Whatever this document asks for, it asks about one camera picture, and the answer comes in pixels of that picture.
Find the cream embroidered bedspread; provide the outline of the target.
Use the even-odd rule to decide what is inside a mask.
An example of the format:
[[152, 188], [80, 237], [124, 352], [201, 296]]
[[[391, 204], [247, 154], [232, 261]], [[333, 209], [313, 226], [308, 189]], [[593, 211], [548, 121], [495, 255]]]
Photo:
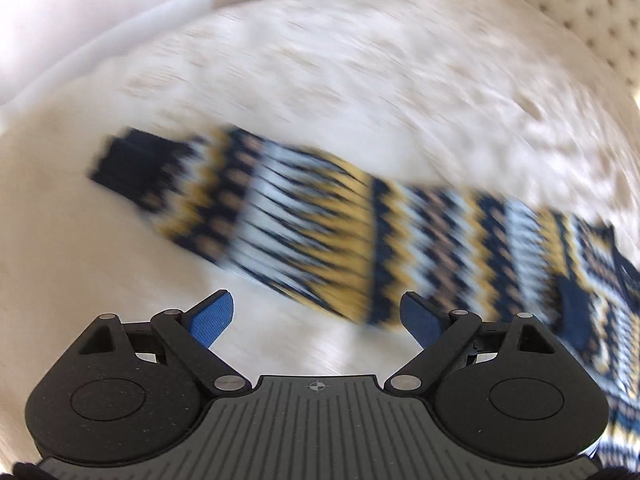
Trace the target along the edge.
[[72, 81], [1, 136], [1, 463], [38, 456], [29, 393], [99, 314], [232, 292], [216, 351], [262, 374], [390, 374], [405, 333], [357, 325], [158, 236], [88, 179], [108, 136], [232, 124], [404, 183], [487, 188], [615, 228], [639, 257], [639, 111], [605, 62], [522, 0], [255, 0]]

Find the navy yellow patterned knit sweater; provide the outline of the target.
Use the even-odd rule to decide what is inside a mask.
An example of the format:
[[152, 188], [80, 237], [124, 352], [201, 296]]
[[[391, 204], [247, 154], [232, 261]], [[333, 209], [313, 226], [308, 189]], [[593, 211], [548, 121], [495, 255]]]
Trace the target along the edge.
[[417, 292], [486, 321], [530, 312], [610, 404], [608, 466], [639, 465], [639, 273], [612, 226], [477, 190], [404, 185], [222, 128], [113, 136], [90, 174], [166, 240], [299, 304], [394, 326]]

